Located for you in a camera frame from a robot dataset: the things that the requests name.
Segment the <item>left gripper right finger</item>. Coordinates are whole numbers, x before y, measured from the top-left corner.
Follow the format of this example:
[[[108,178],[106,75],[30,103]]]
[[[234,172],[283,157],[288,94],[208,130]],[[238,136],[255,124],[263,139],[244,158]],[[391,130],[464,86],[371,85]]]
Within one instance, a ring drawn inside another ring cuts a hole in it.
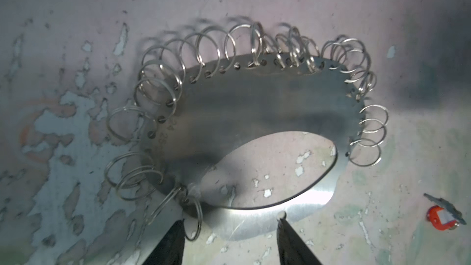
[[[284,218],[278,219],[277,246],[281,265],[322,265]]]

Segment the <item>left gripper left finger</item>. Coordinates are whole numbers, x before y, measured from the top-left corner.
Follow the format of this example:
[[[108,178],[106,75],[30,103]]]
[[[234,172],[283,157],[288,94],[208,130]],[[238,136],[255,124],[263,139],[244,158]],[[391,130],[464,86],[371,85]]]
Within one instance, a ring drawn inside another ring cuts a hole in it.
[[[185,248],[184,221],[176,221],[143,265],[182,265]]]

